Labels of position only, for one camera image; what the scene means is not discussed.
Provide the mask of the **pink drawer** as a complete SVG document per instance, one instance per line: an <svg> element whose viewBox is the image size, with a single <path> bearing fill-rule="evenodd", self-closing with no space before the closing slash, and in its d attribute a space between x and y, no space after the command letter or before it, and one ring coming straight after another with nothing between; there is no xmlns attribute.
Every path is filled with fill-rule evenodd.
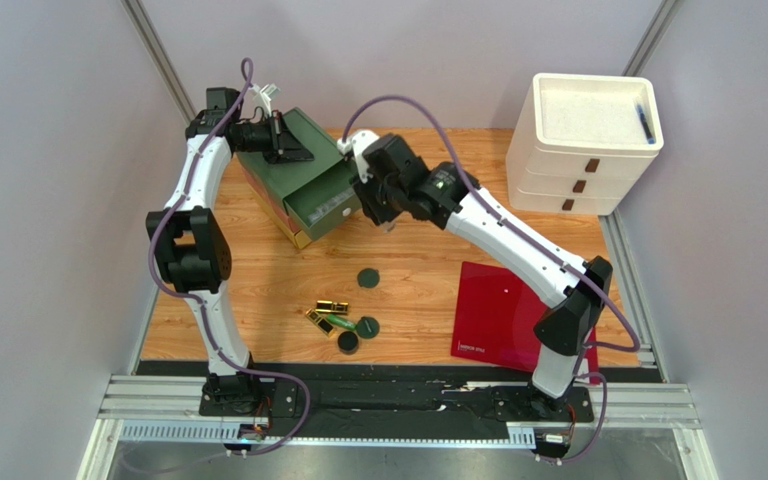
<svg viewBox="0 0 768 480"><path fill-rule="evenodd" d="M249 185L268 206L268 211L275 216L276 218L275 222L281 225L282 228L284 230L287 230L291 235L294 235L299 230L299 227L297 226L296 222L284 210L284 207L282 206L282 204L275 201L271 197L271 195L269 194L263 182L257 176L255 176L247 167L243 166L243 172Z"/></svg>

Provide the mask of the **green top drawer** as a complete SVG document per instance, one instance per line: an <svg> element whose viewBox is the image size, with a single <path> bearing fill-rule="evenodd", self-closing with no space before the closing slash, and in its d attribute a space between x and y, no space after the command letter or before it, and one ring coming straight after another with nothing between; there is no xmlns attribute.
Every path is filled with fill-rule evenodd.
<svg viewBox="0 0 768 480"><path fill-rule="evenodd" d="M290 131L314 155L312 162L269 164L260 153L239 153L241 166L247 167L265 185L271 197L282 204L284 210L315 241L344 223L348 217L325 220L310 225L307 215L320 203L349 190L353 171L337 149L336 141L327 131L299 108L283 114Z"/></svg>

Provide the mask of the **clear cosmetic bottle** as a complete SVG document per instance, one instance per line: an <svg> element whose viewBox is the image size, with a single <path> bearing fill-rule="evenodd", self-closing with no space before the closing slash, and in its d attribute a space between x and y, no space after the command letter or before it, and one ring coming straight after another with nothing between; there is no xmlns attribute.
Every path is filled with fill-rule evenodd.
<svg viewBox="0 0 768 480"><path fill-rule="evenodd" d="M310 225L350 216L358 205L356 195L345 190L317 205L306 217Z"/></svg>

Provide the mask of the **dark green round compact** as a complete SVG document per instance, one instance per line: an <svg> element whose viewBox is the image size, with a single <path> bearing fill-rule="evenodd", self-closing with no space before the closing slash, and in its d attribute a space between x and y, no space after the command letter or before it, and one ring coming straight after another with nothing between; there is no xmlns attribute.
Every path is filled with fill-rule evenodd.
<svg viewBox="0 0 768 480"><path fill-rule="evenodd" d="M374 268L364 268L356 276L358 285L361 288L375 288L380 283L380 272Z"/></svg>

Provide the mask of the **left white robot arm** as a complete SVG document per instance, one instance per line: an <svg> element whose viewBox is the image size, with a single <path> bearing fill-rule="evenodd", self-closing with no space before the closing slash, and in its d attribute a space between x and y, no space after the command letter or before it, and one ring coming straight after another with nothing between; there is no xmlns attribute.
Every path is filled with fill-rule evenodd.
<svg viewBox="0 0 768 480"><path fill-rule="evenodd" d="M281 112L244 120L245 93L210 88L206 107L186 128L187 156L174 192L148 213L149 271L159 287L192 310L208 352L203 398L211 406L247 412L263 401L261 373L239 334L227 292L229 244L213 212L219 184L234 154L256 153L270 164L308 162L313 154L291 133Z"/></svg>

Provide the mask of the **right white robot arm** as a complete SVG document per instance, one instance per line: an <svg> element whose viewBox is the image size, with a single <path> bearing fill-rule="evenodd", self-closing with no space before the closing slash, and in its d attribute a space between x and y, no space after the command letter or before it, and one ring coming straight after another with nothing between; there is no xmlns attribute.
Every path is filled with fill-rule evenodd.
<svg viewBox="0 0 768 480"><path fill-rule="evenodd" d="M352 186L377 225L403 213L479 247L522 280L545 305L534 326L540 342L531 383L559 400L608 301L612 268L601 257L574 255L513 216L457 162L429 168L400 135L360 130L337 142L353 163Z"/></svg>

